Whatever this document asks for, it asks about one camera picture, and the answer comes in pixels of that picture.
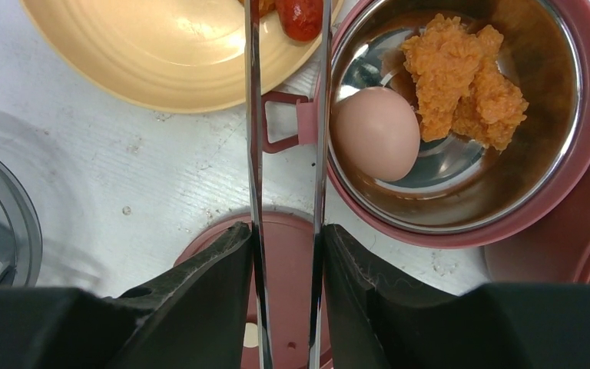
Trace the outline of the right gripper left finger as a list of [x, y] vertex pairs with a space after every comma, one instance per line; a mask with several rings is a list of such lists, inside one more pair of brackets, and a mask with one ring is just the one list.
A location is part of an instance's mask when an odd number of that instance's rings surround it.
[[0, 368], [238, 368], [250, 228], [118, 298], [79, 288], [0, 288]]

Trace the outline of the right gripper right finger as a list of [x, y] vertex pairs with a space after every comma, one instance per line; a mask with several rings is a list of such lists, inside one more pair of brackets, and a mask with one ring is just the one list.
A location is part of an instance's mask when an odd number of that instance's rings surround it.
[[590, 368], [590, 285], [484, 284], [460, 296], [323, 229], [336, 368]]

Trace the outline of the red steel bowl tall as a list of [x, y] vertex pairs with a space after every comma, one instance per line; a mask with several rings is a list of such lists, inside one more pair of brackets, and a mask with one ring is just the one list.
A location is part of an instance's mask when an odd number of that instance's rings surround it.
[[590, 166], [544, 218], [484, 255], [494, 281], [590, 282]]

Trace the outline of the beige egg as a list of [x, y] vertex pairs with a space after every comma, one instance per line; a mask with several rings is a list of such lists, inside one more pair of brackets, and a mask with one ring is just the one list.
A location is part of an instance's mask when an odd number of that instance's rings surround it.
[[331, 133], [346, 166], [381, 181], [404, 178], [419, 153], [416, 114], [389, 88], [364, 88], [340, 101], [333, 109]]

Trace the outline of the orange fried food pieces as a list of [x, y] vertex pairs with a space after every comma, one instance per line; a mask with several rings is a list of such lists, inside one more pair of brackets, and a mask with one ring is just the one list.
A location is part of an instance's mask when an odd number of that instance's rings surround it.
[[499, 70], [503, 41], [492, 25], [474, 32], [459, 16], [437, 14], [400, 45], [424, 142], [454, 133], [484, 148], [507, 149], [529, 103]]

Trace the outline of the orange plastic plate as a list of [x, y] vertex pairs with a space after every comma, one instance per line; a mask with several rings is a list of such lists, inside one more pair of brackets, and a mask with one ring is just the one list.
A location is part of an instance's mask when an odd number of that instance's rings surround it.
[[90, 82], [155, 111], [245, 100], [245, 16], [234, 0], [24, 1], [55, 51]]

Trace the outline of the metal tongs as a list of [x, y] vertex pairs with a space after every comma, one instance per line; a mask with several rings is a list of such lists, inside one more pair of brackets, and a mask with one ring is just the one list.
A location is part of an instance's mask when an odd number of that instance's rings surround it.
[[[328, 122], [330, 113], [330, 67], [332, 32], [331, 15], [333, 3], [323, 3], [322, 46], [323, 55], [320, 68], [319, 107], [317, 112], [317, 174], [313, 211], [313, 258], [311, 275], [311, 298], [308, 339], [308, 368], [320, 367], [322, 337], [322, 300], [324, 240], [323, 224], [325, 218], [326, 166]], [[247, 157], [250, 192], [250, 224], [252, 233], [252, 252], [257, 295], [260, 367], [273, 368], [272, 340], [270, 336], [270, 315], [267, 292], [267, 272], [264, 247], [263, 202], [262, 202], [262, 160], [264, 117], [262, 102], [262, 83], [260, 68], [260, 16], [259, 2], [244, 3], [245, 17], [245, 83], [247, 119]]]

